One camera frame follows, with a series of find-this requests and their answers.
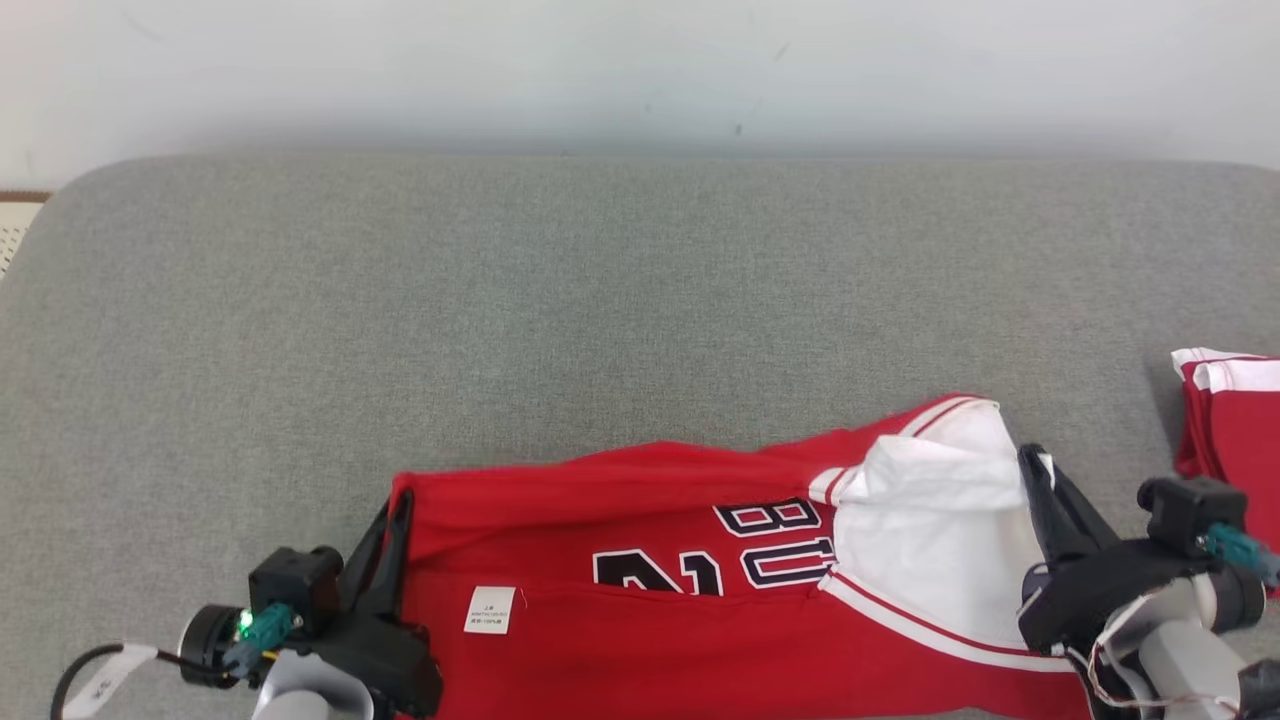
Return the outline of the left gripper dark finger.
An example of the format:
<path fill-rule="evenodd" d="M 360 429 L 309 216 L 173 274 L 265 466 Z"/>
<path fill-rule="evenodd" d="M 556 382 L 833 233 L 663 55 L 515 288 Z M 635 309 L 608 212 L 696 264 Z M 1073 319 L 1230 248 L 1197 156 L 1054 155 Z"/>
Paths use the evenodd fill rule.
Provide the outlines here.
<path fill-rule="evenodd" d="M 343 606 L 356 605 L 378 569 L 387 536 L 389 507 L 390 502 L 384 502 L 338 575 L 338 592 Z"/>
<path fill-rule="evenodd" d="M 415 497 L 411 489 L 399 492 L 389 505 L 384 521 L 378 565 L 365 591 L 365 612 L 390 624 L 401 624 L 402 589 L 410 553 Z"/>

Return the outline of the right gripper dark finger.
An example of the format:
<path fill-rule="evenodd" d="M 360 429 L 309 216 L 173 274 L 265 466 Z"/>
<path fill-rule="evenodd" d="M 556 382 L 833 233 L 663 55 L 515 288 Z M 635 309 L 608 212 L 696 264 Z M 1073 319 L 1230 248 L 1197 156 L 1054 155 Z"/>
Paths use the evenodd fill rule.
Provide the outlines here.
<path fill-rule="evenodd" d="M 1060 468 L 1050 480 L 1055 520 L 1050 553 L 1053 557 L 1085 557 L 1121 542 L 1114 528 Z"/>
<path fill-rule="evenodd" d="M 1075 553 L 1075 527 L 1059 496 L 1068 475 L 1053 455 L 1038 443 L 1018 448 L 1018 465 L 1044 569 L 1055 571 Z"/>

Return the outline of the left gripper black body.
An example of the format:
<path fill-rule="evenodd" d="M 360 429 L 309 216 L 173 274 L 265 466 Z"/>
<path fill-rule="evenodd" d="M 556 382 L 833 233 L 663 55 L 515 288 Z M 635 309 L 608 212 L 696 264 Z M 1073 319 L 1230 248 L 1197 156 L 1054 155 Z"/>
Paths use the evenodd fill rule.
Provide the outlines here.
<path fill-rule="evenodd" d="M 387 618 L 349 612 L 310 642 L 310 652 L 352 676 L 372 703 L 372 719 L 434 719 L 444 682 L 429 637 Z"/>

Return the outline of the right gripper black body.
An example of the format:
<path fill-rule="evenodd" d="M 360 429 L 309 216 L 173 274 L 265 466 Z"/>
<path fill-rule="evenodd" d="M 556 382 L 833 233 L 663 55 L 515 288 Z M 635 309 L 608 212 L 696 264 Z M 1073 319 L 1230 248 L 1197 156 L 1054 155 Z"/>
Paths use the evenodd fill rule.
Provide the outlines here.
<path fill-rule="evenodd" d="M 1096 553 L 1039 562 L 1021 580 L 1018 629 L 1028 650 L 1048 656 L 1100 633 L 1111 612 L 1180 578 L 1216 569 L 1152 539 L 1124 539 Z"/>

